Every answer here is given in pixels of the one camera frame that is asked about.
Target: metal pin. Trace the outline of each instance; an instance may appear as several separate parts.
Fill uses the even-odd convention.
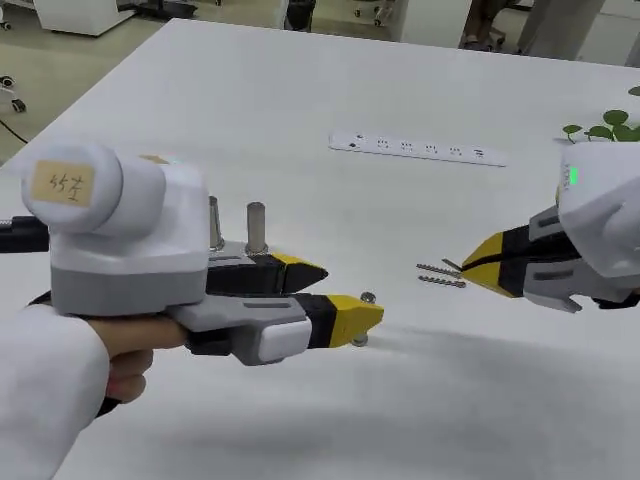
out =
[[[449,267],[453,268],[454,270],[457,270],[458,272],[462,271],[462,268],[458,265],[456,265],[455,263],[453,263],[451,260],[447,259],[447,258],[443,258],[442,259],[442,263],[444,263],[445,265],[448,265]]]
[[[260,202],[247,205],[247,255],[260,255],[268,250],[265,240],[265,206]]]
[[[360,300],[364,303],[375,304],[376,296],[371,292],[364,292],[362,295],[360,295]],[[366,333],[357,335],[353,340],[351,340],[351,345],[353,345],[354,347],[364,347],[367,345],[367,343],[369,343],[369,335],[367,335]]]
[[[422,263],[419,263],[418,265],[416,265],[416,267],[418,267],[421,270],[426,270],[427,272],[439,273],[441,275],[448,275],[453,278],[460,278],[460,276],[462,275],[460,272],[457,272],[455,270],[447,270],[446,268],[435,267],[433,265],[424,265]]]
[[[224,239],[220,231],[220,214],[218,199],[209,197],[209,250],[218,251],[224,248]]]
[[[436,277],[418,277],[419,280],[428,283],[436,283],[438,285],[444,285],[445,287],[456,287],[456,288],[466,288],[467,284],[465,282],[457,281],[452,282],[451,280],[445,280],[444,278],[436,278]]]

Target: chair wheel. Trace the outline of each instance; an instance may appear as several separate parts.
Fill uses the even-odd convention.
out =
[[[0,77],[0,85],[4,88],[11,88],[16,84],[16,82],[8,75],[4,75]]]
[[[13,109],[17,113],[23,113],[27,111],[27,106],[24,104],[22,100],[19,100],[19,99],[12,100],[11,105],[13,106]]]

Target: label sticker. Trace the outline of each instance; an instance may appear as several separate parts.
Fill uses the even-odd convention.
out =
[[[164,158],[159,157],[158,155],[140,155],[140,158],[144,158],[145,160],[150,160],[153,163],[157,163],[159,165],[169,164],[169,162],[167,162]]]
[[[31,181],[31,198],[40,202],[88,207],[94,177],[92,165],[40,160]]]

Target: hand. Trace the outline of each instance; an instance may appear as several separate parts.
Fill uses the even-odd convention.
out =
[[[143,374],[151,367],[155,349],[177,348],[186,342],[185,330],[161,316],[89,320],[104,342],[111,360],[106,396],[129,403],[146,387]]]

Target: white button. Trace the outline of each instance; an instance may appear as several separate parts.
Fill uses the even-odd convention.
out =
[[[273,362],[303,353],[309,346],[311,321],[271,325],[262,331],[258,358]]]

